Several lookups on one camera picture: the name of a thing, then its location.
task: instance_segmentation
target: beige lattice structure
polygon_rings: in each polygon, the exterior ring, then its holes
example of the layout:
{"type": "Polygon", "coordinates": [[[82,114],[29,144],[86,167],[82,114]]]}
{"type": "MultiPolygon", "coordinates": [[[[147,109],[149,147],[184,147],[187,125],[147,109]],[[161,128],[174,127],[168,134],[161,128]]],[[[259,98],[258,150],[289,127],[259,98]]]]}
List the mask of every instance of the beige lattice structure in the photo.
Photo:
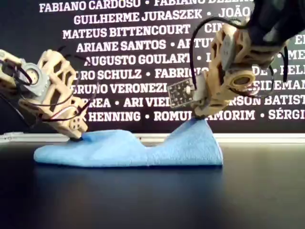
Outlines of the beige lattice structure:
{"type": "MultiPolygon", "coordinates": [[[[22,59],[19,59],[5,51],[0,50],[0,60],[9,61],[16,65],[22,64],[22,59]]],[[[50,85],[45,87],[44,98],[41,101],[37,99],[26,98],[19,100],[20,107],[26,109],[30,113],[36,115],[41,119],[50,119],[63,109],[67,109],[57,119],[67,119],[74,117],[78,113],[78,109],[81,109],[85,103],[82,99],[72,96],[65,103],[51,106],[39,106],[33,104],[57,104],[66,100],[71,94],[71,86],[76,79],[76,71],[72,68],[69,61],[67,61],[59,52],[52,50],[45,51],[37,64],[41,71],[48,75],[50,78],[50,85]]],[[[31,77],[33,84],[38,81],[38,75],[33,70],[28,70],[27,74],[31,77]]],[[[4,90],[8,93],[16,92],[16,84],[14,79],[0,72],[0,90],[4,90]]],[[[80,115],[67,121],[47,122],[59,133],[64,134],[70,138],[80,138],[83,132],[86,132],[88,127],[84,121],[87,109],[80,115]]]]}
{"type": "MultiPolygon", "coordinates": [[[[8,63],[12,64],[13,66],[21,64],[20,58],[14,56],[4,50],[0,50],[0,61],[8,62],[8,63]]],[[[8,75],[7,71],[5,71],[6,73],[3,72],[4,68],[6,68],[6,67],[3,66],[2,68],[0,68],[0,92],[10,98],[12,98],[12,97],[16,98],[17,88],[16,88],[15,81],[12,77],[13,70],[9,69],[9,72],[11,74],[8,75]]]]}
{"type": "Polygon", "coordinates": [[[252,66],[257,64],[262,69],[268,68],[275,55],[285,45],[287,44],[285,43],[281,47],[253,46],[246,31],[239,31],[235,27],[225,24],[216,33],[211,44],[209,71],[203,72],[208,89],[209,104],[205,104],[205,106],[201,106],[198,102],[192,104],[191,107],[194,109],[195,116],[207,117],[226,108],[230,101],[237,96],[230,88],[244,91],[255,80],[252,66]],[[227,71],[224,71],[222,66],[224,56],[221,53],[221,47],[224,40],[236,42],[233,61],[227,71]]]}

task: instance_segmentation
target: robotic arm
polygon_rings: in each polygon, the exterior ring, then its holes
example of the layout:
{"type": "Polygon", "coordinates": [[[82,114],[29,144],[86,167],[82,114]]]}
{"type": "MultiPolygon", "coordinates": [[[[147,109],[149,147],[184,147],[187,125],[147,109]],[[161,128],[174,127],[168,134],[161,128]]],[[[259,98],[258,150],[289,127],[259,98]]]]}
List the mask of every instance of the robotic arm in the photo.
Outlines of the robotic arm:
{"type": "Polygon", "coordinates": [[[45,51],[38,64],[0,50],[0,91],[59,133],[79,139],[87,131],[88,104],[74,97],[76,71],[59,52],[45,51]]]}
{"type": "Polygon", "coordinates": [[[284,64],[288,65],[288,40],[305,29],[304,2],[254,0],[252,16],[244,23],[218,17],[203,21],[191,39],[192,79],[168,87],[171,107],[189,105],[195,117],[206,118],[226,108],[237,95],[255,96],[258,91],[251,87],[255,80],[252,66],[267,69],[283,48],[284,64]],[[216,33],[211,44],[209,71],[195,75],[192,60],[194,39],[199,29],[210,21],[226,24],[216,33]]]}

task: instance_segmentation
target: black table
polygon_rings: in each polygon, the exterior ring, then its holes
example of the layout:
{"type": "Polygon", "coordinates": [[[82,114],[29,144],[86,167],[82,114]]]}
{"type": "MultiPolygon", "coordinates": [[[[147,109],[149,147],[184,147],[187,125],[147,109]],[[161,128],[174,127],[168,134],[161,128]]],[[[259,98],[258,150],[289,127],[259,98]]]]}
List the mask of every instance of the black table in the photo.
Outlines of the black table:
{"type": "Polygon", "coordinates": [[[222,169],[43,166],[38,146],[0,146],[1,229],[305,228],[305,145],[222,144],[222,169]]]}

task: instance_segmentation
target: white ledge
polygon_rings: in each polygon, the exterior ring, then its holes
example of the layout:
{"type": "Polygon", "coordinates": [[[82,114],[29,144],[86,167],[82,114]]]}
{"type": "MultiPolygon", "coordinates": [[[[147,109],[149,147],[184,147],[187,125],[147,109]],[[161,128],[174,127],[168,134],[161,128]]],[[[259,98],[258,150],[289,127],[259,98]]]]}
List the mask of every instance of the white ledge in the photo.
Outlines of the white ledge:
{"type": "MultiPolygon", "coordinates": [[[[169,134],[135,134],[144,144],[162,143],[169,134]]],[[[304,144],[305,134],[214,134],[219,143],[275,143],[304,144]]],[[[61,134],[6,133],[0,135],[0,143],[9,142],[66,142],[69,138],[61,134]]]]}

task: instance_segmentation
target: cable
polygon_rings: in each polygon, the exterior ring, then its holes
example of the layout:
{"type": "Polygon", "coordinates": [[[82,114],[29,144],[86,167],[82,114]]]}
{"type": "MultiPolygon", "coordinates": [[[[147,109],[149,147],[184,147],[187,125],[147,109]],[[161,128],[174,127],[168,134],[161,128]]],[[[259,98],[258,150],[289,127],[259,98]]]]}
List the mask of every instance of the cable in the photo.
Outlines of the cable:
{"type": "MultiPolygon", "coordinates": [[[[78,56],[78,55],[70,55],[70,54],[67,54],[64,56],[64,58],[68,58],[68,57],[75,57],[77,59],[80,59],[80,60],[84,60],[84,61],[88,61],[86,60],[85,58],[81,57],[81,56],[78,56]]],[[[70,117],[70,118],[62,118],[62,119],[58,119],[58,118],[55,118],[55,117],[59,117],[60,115],[57,115],[58,113],[60,114],[63,114],[65,111],[64,109],[66,108],[63,108],[62,110],[60,110],[57,114],[55,114],[54,116],[52,116],[50,119],[41,119],[41,121],[43,122],[61,122],[61,121],[68,121],[68,120],[71,120],[71,119],[74,119],[78,116],[80,116],[82,114],[82,112],[84,110],[86,110],[89,105],[92,103],[93,99],[96,97],[96,94],[97,94],[97,90],[95,91],[95,93],[93,94],[93,96],[89,99],[89,101],[81,108],[76,108],[77,109],[77,114],[75,114],[74,116],[70,117]]]]}
{"type": "Polygon", "coordinates": [[[20,119],[22,120],[22,122],[28,127],[30,128],[32,125],[30,125],[26,119],[24,118],[24,116],[21,114],[21,112],[6,98],[6,96],[4,96],[3,94],[0,93],[0,98],[7,104],[9,105],[20,117],[20,119]]]}
{"type": "MultiPolygon", "coordinates": [[[[209,23],[211,21],[221,21],[224,22],[226,24],[229,24],[239,30],[244,30],[247,29],[247,25],[238,25],[235,24],[234,21],[240,22],[239,19],[225,19],[225,18],[221,18],[221,17],[210,17],[204,21],[202,21],[194,30],[193,34],[192,34],[192,38],[191,38],[191,42],[190,42],[190,50],[189,50],[189,54],[190,54],[190,68],[191,68],[191,73],[192,73],[192,81],[194,84],[194,88],[195,90],[197,90],[197,83],[196,83],[196,74],[195,74],[195,67],[194,67],[194,59],[193,59],[193,50],[194,50],[194,42],[195,42],[195,38],[197,36],[197,33],[199,32],[199,30],[206,24],[209,23]]],[[[284,76],[283,76],[283,82],[287,82],[287,78],[288,78],[288,48],[287,46],[284,47],[284,54],[280,53],[283,61],[284,61],[284,76]]],[[[274,90],[274,83],[275,83],[275,79],[274,79],[274,71],[272,66],[269,66],[269,70],[271,71],[271,81],[272,81],[272,85],[271,85],[271,91],[268,95],[266,96],[257,96],[257,95],[253,95],[253,93],[249,93],[249,92],[241,92],[238,91],[236,89],[230,88],[230,90],[238,95],[241,96],[246,96],[246,97],[252,97],[252,98],[266,98],[268,96],[270,96],[271,93],[273,93],[274,90]]]]}
{"type": "Polygon", "coordinates": [[[13,77],[14,77],[14,75],[17,71],[20,71],[29,81],[29,82],[25,82],[24,80],[22,80],[20,78],[14,78],[15,82],[17,81],[18,83],[20,83],[22,85],[26,85],[26,86],[30,86],[30,85],[33,84],[32,78],[29,76],[29,74],[23,68],[21,68],[21,66],[18,66],[18,65],[12,66],[8,62],[2,61],[2,60],[0,60],[0,64],[10,68],[11,70],[13,70],[14,71],[13,77]]]}
{"type": "MultiPolygon", "coordinates": [[[[69,57],[75,57],[75,58],[80,59],[80,60],[88,61],[88,60],[86,60],[85,58],[83,58],[83,57],[81,57],[81,56],[78,56],[78,55],[70,55],[70,54],[68,54],[68,55],[65,55],[65,56],[64,56],[64,58],[69,58],[69,57]]],[[[76,82],[76,84],[75,84],[75,86],[74,86],[74,90],[73,90],[73,92],[70,94],[70,96],[68,96],[68,97],[67,97],[65,100],[63,100],[62,102],[58,102],[58,103],[54,103],[54,104],[34,104],[34,103],[31,103],[31,102],[29,102],[29,101],[27,100],[27,98],[24,97],[24,95],[23,95],[22,92],[21,92],[20,87],[18,87],[18,84],[16,84],[16,85],[17,85],[17,89],[18,89],[18,91],[19,91],[20,97],[21,97],[23,100],[27,101],[29,104],[31,104],[31,105],[33,105],[33,106],[44,106],[44,107],[46,107],[46,106],[57,106],[57,105],[61,105],[61,104],[66,103],[70,98],[73,97],[73,95],[74,95],[74,93],[75,93],[75,91],[76,91],[77,85],[79,84],[79,81],[80,81],[80,75],[78,74],[77,82],[76,82]]],[[[52,118],[52,119],[40,119],[40,120],[41,120],[42,122],[59,122],[59,121],[68,121],[68,120],[70,120],[70,119],[73,119],[73,118],[75,118],[75,117],[78,117],[78,116],[80,116],[80,115],[82,114],[82,112],[91,104],[91,102],[93,101],[93,99],[96,97],[96,94],[97,94],[97,90],[96,90],[96,92],[93,94],[93,96],[91,97],[91,99],[84,105],[84,107],[82,107],[81,109],[78,109],[78,113],[77,113],[75,116],[71,117],[71,118],[66,118],[66,119],[55,119],[55,118],[52,118]]]]}
{"type": "Polygon", "coordinates": [[[226,24],[229,24],[239,30],[244,30],[247,28],[247,25],[237,25],[235,23],[233,23],[233,21],[225,19],[225,18],[221,18],[221,17],[210,17],[204,21],[202,21],[194,30],[193,34],[192,34],[192,38],[191,38],[191,42],[190,42],[190,50],[189,50],[189,54],[190,54],[190,68],[191,68],[191,73],[192,73],[192,80],[193,80],[193,84],[195,87],[195,90],[197,90],[197,85],[196,85],[196,74],[195,74],[195,67],[194,67],[194,58],[193,58],[193,50],[194,50],[194,43],[195,43],[195,38],[197,36],[197,33],[199,32],[199,30],[206,24],[209,23],[211,21],[221,21],[224,22],[226,24]]]}

